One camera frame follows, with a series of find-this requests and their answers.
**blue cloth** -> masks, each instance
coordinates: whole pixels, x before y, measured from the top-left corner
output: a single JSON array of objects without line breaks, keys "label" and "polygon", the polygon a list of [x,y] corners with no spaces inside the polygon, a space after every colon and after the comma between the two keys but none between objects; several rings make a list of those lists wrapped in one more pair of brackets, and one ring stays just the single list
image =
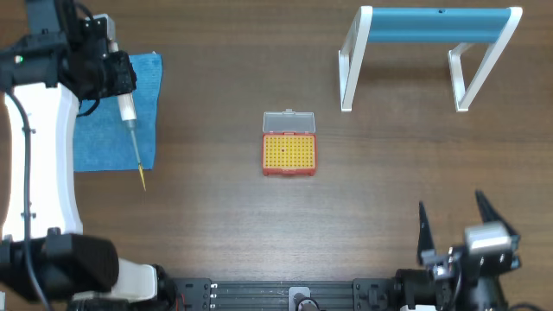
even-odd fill
[{"label": "blue cloth", "polygon": [[373,8],[369,42],[494,43],[511,9]]},{"label": "blue cloth", "polygon": [[[133,92],[137,112],[137,142],[144,169],[152,169],[156,158],[157,98],[162,83],[159,54],[133,55],[137,73]],[[80,112],[93,102],[83,102]],[[88,117],[78,117],[73,135],[75,172],[137,169],[130,132],[121,121],[117,98],[104,98]]]}]

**wooden table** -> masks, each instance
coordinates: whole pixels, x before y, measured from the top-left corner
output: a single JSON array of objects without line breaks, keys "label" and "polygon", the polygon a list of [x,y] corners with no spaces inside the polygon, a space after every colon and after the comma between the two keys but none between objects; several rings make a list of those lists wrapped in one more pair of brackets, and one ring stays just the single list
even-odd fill
[{"label": "wooden table", "polygon": [[[526,0],[517,31],[468,113],[455,113],[454,45],[371,45],[352,113],[340,112],[337,51],[360,5],[505,7],[504,1],[95,0],[120,47],[163,57],[154,170],[75,175],[85,234],[173,276],[351,280],[416,268],[417,203],[440,252],[480,222],[474,189],[523,235],[509,301],[553,306],[553,3]],[[25,33],[0,4],[0,46]],[[466,79],[481,60],[463,58]],[[315,177],[264,177],[264,111],[312,111]],[[0,110],[0,198],[10,130]],[[8,308],[30,308],[8,294]]]}]

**pipette tip box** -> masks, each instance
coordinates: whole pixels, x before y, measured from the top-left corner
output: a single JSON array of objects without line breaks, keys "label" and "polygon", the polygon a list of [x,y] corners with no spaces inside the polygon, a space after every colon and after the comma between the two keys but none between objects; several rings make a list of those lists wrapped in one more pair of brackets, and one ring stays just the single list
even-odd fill
[{"label": "pipette tip box", "polygon": [[265,112],[264,175],[311,175],[317,169],[317,138],[313,112]]}]

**blue towel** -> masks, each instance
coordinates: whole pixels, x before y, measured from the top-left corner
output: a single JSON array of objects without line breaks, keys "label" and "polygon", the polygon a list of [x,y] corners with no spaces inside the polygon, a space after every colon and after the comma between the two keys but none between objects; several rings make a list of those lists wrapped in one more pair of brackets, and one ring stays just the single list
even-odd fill
[{"label": "blue towel", "polygon": [[[137,111],[137,142],[144,169],[152,169],[156,158],[157,98],[162,83],[159,54],[133,55],[137,73],[133,92]],[[83,102],[80,112],[93,102]],[[117,98],[104,98],[88,117],[78,117],[73,135],[75,172],[137,169],[130,133],[121,121]]]}]

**white bracket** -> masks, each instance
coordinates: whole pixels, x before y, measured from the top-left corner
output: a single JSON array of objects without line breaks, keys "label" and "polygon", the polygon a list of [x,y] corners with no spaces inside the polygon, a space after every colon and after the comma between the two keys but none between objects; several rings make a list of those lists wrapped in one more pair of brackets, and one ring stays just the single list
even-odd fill
[{"label": "white bracket", "polygon": [[[522,16],[522,8],[513,7],[509,20],[501,30],[498,40],[490,44],[480,63],[478,72],[474,75],[468,89],[465,91],[465,82],[461,70],[461,54],[468,50],[472,43],[461,43],[448,52],[451,80],[454,89],[455,108],[457,111],[467,111],[476,93],[482,87],[487,75],[495,65],[505,46],[511,39]],[[352,27],[347,33],[342,49],[338,52],[340,69],[340,107],[343,112],[352,110],[353,95],[357,87],[357,80],[365,55],[365,48],[371,29],[372,7],[362,6],[353,19]]]},{"label": "white bracket", "polygon": [[509,43],[512,34],[518,26],[520,17],[522,17],[522,8],[514,7],[511,9],[511,16],[501,30],[498,40],[490,44],[484,54],[484,59],[480,63],[478,71],[474,75],[473,81],[465,91],[465,80],[461,68],[461,54],[473,46],[473,43],[461,43],[456,48],[448,52],[449,70],[451,72],[451,83],[453,84],[453,94],[455,97],[455,109],[457,112],[468,111],[468,106],[473,102],[476,93],[484,84],[487,75],[492,71],[493,65],[498,61],[501,53]]}]

